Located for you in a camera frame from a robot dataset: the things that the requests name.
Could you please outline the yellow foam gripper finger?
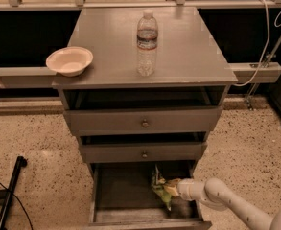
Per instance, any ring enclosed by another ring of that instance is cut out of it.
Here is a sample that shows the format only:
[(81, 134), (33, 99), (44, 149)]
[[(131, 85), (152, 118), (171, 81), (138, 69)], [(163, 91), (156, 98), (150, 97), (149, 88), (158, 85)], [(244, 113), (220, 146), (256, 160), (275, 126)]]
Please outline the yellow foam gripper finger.
[(180, 181), (181, 181), (180, 178), (167, 180), (166, 183), (163, 185), (164, 190), (168, 192), (171, 196), (174, 197), (179, 196), (177, 185)]

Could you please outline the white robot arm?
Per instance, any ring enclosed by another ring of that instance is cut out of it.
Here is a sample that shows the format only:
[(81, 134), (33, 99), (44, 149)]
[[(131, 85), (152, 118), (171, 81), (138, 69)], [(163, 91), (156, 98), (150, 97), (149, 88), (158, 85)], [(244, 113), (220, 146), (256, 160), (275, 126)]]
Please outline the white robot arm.
[(164, 184), (172, 196), (198, 201), (215, 210), (230, 209), (250, 230), (281, 230), (281, 210), (271, 217), (231, 191), (218, 178), (199, 182), (191, 178), (173, 179)]

